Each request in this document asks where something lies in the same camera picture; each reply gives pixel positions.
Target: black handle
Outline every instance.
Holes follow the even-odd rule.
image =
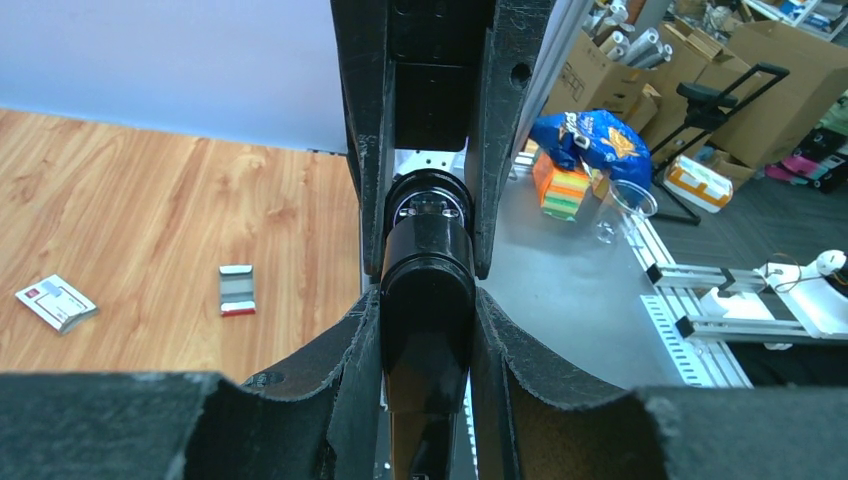
[[[772,65],[771,63],[759,62],[754,66],[754,69],[759,72],[765,72],[769,75],[774,75],[775,77],[780,78],[781,80],[789,75],[789,70],[779,67],[777,65]]]

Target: white card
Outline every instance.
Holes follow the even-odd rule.
[[[30,285],[15,296],[62,335],[98,311],[91,300],[58,275]]]

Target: mounting hole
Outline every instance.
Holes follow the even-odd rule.
[[[395,0],[395,11],[401,15],[409,13],[409,0]]]
[[[513,87],[523,89],[527,87],[527,83],[530,81],[530,75],[532,74],[533,72],[530,71],[530,67],[526,63],[519,63],[512,67],[512,72],[509,74],[509,81]]]

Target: white container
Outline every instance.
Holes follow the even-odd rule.
[[[663,185],[710,213],[724,208],[733,197],[730,180],[683,155],[666,168]]]

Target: metal plate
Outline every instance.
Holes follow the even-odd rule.
[[[504,189],[487,289],[519,327],[586,372],[622,388],[683,385],[641,295],[655,294],[634,248],[587,230],[597,200],[576,222],[539,208],[527,167]]]
[[[654,263],[675,263],[650,221],[643,223],[633,232],[630,236],[630,244],[643,269],[647,269]],[[685,315],[702,314],[698,300],[692,290],[666,287],[654,287],[654,290],[658,298],[664,300],[670,312],[668,318],[677,320]],[[676,329],[673,328],[674,320],[672,320],[672,329],[676,333]],[[679,334],[674,336],[672,340],[669,340],[663,337],[662,334],[660,335],[660,339],[669,352],[673,352],[677,348],[674,344],[677,343],[678,337]],[[702,383],[705,387],[752,387],[747,375],[745,375],[745,372],[742,370],[739,362],[736,361],[733,353],[730,352],[730,348],[726,343],[717,341],[704,342],[700,340],[686,343],[692,348],[683,349],[685,359],[675,359],[672,355],[672,360],[676,360],[675,366],[684,380],[690,375],[690,372],[682,368],[688,367],[687,365],[681,365],[683,362],[699,364],[706,368],[709,375],[708,381],[697,374],[697,379],[689,379],[690,381]]]
[[[218,273],[221,276],[221,315],[256,313],[253,265],[223,265]]]

